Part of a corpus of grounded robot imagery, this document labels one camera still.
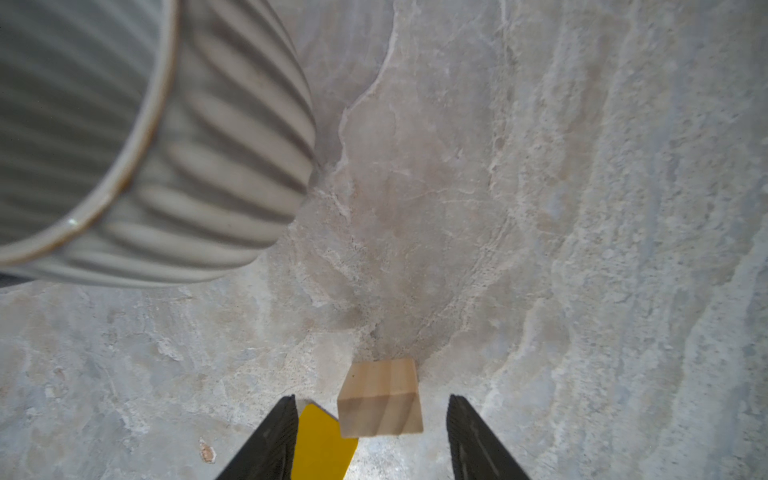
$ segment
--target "bowl rim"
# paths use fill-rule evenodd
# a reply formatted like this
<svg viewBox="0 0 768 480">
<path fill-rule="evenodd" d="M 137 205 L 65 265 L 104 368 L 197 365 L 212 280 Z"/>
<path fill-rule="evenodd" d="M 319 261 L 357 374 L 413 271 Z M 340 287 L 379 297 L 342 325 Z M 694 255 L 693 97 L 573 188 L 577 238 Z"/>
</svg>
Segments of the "bowl rim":
<svg viewBox="0 0 768 480">
<path fill-rule="evenodd" d="M 131 132 L 107 173 L 85 198 L 62 218 L 22 240 L 0 245 L 0 266 L 17 266 L 43 257 L 85 232 L 130 184 L 152 142 L 176 70 L 180 0 L 163 0 L 160 38 L 147 93 L 141 99 Z"/>
</svg>

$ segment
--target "marble surface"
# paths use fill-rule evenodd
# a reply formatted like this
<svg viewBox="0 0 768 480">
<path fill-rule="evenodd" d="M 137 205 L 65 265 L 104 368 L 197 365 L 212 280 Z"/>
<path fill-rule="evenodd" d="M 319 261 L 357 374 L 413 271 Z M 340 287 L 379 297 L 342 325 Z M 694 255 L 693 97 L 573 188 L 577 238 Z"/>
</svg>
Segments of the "marble surface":
<svg viewBox="0 0 768 480">
<path fill-rule="evenodd" d="M 451 393 L 534 480 L 768 478 L 768 3 L 275 6 L 309 200 L 212 283 L 4 289 L 1 477 L 212 480 L 280 396 L 413 356 L 425 433 L 349 480 L 452 478 Z"/>
</svg>

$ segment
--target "grey ceramic pot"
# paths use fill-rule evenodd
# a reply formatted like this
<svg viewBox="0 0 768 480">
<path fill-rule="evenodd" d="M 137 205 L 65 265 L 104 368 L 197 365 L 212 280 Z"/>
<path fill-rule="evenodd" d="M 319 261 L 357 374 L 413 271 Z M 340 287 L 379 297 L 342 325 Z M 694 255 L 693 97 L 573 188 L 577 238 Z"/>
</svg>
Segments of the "grey ceramic pot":
<svg viewBox="0 0 768 480">
<path fill-rule="evenodd" d="M 0 271 L 109 286 L 252 262 L 313 171 L 306 79 L 263 0 L 0 2 Z"/>
</svg>

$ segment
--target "yellow plastic piece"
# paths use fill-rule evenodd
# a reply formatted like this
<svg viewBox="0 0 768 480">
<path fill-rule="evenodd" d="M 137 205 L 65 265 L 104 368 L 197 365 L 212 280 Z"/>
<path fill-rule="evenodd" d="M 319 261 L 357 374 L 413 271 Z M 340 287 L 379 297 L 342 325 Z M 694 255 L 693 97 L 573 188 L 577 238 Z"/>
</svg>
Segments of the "yellow plastic piece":
<svg viewBox="0 0 768 480">
<path fill-rule="evenodd" d="M 341 438 L 339 422 L 309 404 L 299 417 L 291 480 L 342 480 L 357 439 Z"/>
</svg>

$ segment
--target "wooden block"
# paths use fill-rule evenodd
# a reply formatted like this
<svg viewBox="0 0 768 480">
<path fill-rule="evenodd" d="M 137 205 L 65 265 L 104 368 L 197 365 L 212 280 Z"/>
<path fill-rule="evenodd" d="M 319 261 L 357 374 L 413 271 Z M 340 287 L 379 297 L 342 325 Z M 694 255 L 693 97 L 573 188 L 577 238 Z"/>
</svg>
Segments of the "wooden block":
<svg viewBox="0 0 768 480">
<path fill-rule="evenodd" d="M 345 439 L 424 431 L 413 359 L 353 363 L 337 403 Z"/>
</svg>

